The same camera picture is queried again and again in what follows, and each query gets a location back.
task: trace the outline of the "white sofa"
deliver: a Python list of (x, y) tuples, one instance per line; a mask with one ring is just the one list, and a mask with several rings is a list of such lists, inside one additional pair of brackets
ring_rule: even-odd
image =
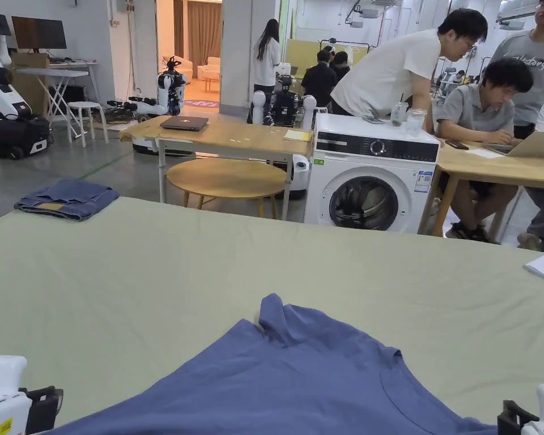
[[(163, 72), (167, 69), (167, 63), (171, 56), (163, 56), (163, 64), (161, 65), (160, 72)], [(181, 62), (181, 65), (175, 67), (175, 70), (180, 74), (185, 74), (187, 77), (187, 82), (192, 82), (192, 77), (194, 75), (194, 64), (187, 59), (184, 59), (179, 56), (175, 56), (175, 60)]]
[(204, 80), (204, 78), (220, 77), (220, 58), (208, 57), (207, 65), (198, 66), (198, 80)]

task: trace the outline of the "gray shirt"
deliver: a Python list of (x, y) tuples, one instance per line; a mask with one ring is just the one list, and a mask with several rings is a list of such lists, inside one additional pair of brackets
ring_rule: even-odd
[(482, 109), (478, 85), (456, 88), (445, 99), (437, 121), (449, 120), (460, 127), (475, 131), (498, 131), (514, 129), (514, 103), (511, 101)]
[(534, 76), (534, 87), (530, 92), (514, 95), (514, 124), (536, 123), (540, 108), (544, 104), (544, 42), (532, 41), (530, 30), (515, 33), (498, 46), (490, 62), (504, 57), (522, 60), (530, 67)]

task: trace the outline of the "white stool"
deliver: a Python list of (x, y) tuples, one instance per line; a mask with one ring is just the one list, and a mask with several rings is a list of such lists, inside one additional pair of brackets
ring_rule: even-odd
[(86, 142), (84, 140), (85, 130), (83, 126), (83, 110), (86, 110), (88, 113), (88, 120), (90, 122), (91, 128), (91, 137), (95, 139), (95, 128), (93, 127), (93, 109), (96, 108), (101, 113), (101, 121), (103, 122), (103, 134), (105, 135), (105, 143), (109, 143), (109, 136), (107, 133), (107, 120), (105, 119), (105, 111), (98, 103), (92, 103), (90, 101), (73, 101), (72, 103), (67, 103), (67, 132), (69, 135), (69, 142), (73, 141), (71, 137), (71, 108), (75, 108), (79, 111), (79, 124), (80, 124), (80, 139), (83, 142), (83, 148), (86, 147)]

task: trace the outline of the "washing machine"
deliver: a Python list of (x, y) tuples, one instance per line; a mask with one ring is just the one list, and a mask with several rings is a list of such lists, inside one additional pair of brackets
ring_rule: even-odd
[(404, 125), (318, 114), (304, 222), (417, 233), (439, 147)]

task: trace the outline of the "man in gray shirt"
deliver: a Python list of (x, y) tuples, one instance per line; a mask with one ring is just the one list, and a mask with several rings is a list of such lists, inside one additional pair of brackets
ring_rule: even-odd
[[(534, 76), (534, 87), (524, 95), (513, 98), (516, 105), (514, 117), (515, 136), (525, 139), (532, 134), (536, 120), (544, 104), (544, 0), (536, 9), (536, 28), (515, 33), (504, 40), (495, 51), (492, 60), (517, 58), (528, 65)], [(532, 220), (528, 232), (518, 236), (521, 248), (544, 251), (544, 189), (526, 190), (540, 212)]]
[[(437, 136), (463, 142), (490, 142), (509, 144), (514, 135), (514, 104), (511, 98), (528, 92), (534, 80), (530, 69), (516, 59), (500, 59), (488, 65), (481, 85), (456, 88), (445, 99), (437, 116)], [(443, 173), (439, 186), (448, 182)], [(470, 190), (478, 195), (473, 203)], [(451, 209), (460, 218), (446, 236), (493, 243), (480, 222), (506, 208), (516, 196), (517, 186), (497, 185), (459, 180)]]

